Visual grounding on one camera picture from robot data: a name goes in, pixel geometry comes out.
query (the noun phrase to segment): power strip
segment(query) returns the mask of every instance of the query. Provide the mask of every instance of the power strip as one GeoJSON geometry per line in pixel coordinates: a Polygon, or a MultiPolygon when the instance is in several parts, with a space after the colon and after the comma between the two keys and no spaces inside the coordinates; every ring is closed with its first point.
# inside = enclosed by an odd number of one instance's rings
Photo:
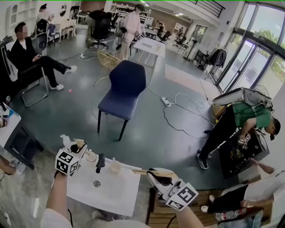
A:
{"type": "Polygon", "coordinates": [[[171,106],[171,103],[166,98],[161,98],[161,100],[167,107],[171,106]]]}

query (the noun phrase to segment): black faucet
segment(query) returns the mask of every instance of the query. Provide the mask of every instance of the black faucet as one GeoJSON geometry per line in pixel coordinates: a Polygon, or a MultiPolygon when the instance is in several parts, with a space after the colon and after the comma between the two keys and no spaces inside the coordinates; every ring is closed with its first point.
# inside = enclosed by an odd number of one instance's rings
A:
{"type": "Polygon", "coordinates": [[[96,165],[97,167],[96,173],[100,173],[101,168],[104,166],[105,166],[105,154],[99,154],[99,159],[96,165]]]}

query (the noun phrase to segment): white sink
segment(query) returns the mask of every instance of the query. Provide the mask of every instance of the white sink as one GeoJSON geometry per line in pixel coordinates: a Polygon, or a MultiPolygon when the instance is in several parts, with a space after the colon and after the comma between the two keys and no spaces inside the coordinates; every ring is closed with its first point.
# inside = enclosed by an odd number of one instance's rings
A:
{"type": "Polygon", "coordinates": [[[112,160],[106,159],[105,167],[98,174],[97,160],[88,162],[84,155],[79,170],[67,178],[67,196],[94,208],[132,216],[140,175],[130,169],[140,168],[122,164],[121,171],[116,174],[110,170],[112,160]]]}

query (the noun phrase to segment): green t-shirt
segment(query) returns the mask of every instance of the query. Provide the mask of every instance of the green t-shirt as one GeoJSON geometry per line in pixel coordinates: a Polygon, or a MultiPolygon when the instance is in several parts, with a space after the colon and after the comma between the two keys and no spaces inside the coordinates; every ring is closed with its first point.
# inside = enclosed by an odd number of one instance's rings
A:
{"type": "Polygon", "coordinates": [[[256,118],[256,128],[267,127],[271,121],[271,113],[264,105],[251,107],[244,102],[232,105],[235,114],[236,126],[243,127],[244,123],[250,118],[256,118]]]}

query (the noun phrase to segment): black railing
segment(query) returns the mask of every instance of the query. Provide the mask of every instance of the black railing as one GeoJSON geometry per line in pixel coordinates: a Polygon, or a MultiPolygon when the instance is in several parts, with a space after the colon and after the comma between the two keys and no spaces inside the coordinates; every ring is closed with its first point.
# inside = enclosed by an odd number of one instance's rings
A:
{"type": "Polygon", "coordinates": [[[215,15],[217,18],[219,18],[219,16],[221,15],[222,10],[226,9],[224,6],[220,5],[216,1],[210,1],[210,0],[190,1],[189,0],[189,2],[192,2],[195,5],[202,7],[203,9],[207,10],[209,13],[215,15]]]}

